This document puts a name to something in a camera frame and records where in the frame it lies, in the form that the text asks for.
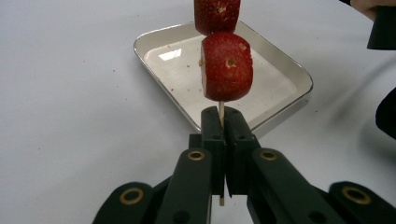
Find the red strawberry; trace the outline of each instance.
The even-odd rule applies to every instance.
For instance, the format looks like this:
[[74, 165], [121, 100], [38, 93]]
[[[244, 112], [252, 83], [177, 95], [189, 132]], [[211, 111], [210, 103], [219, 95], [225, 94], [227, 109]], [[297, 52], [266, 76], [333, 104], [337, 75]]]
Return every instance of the red strawberry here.
[[195, 29], [202, 35], [233, 33], [241, 0], [194, 0]]
[[201, 71], [204, 96], [233, 101], [248, 94], [253, 81], [249, 43], [239, 35], [215, 33], [202, 41]]

